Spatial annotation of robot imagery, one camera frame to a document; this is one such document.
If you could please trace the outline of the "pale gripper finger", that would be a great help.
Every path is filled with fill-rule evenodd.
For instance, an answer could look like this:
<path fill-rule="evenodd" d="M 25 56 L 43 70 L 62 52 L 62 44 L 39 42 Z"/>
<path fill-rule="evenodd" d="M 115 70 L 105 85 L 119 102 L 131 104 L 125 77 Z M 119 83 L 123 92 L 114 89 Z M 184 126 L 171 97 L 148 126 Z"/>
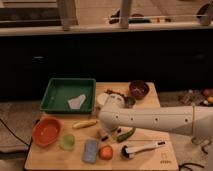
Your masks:
<path fill-rule="evenodd" d="M 111 138 L 115 141 L 117 141 L 117 137 L 118 137 L 118 134 L 117 133 L 112 133 L 111 134 Z"/>

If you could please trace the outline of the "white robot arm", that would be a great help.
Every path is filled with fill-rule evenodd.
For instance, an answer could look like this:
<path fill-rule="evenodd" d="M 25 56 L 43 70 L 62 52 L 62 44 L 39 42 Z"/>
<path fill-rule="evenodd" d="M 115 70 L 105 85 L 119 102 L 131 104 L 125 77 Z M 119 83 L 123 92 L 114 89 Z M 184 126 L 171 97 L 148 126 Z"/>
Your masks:
<path fill-rule="evenodd" d="M 118 126 L 136 127 L 210 139 L 204 171 L 213 171 L 213 107 L 178 106 L 158 108 L 124 108 L 120 95 L 111 94 L 98 117 L 102 126 L 115 130 Z"/>

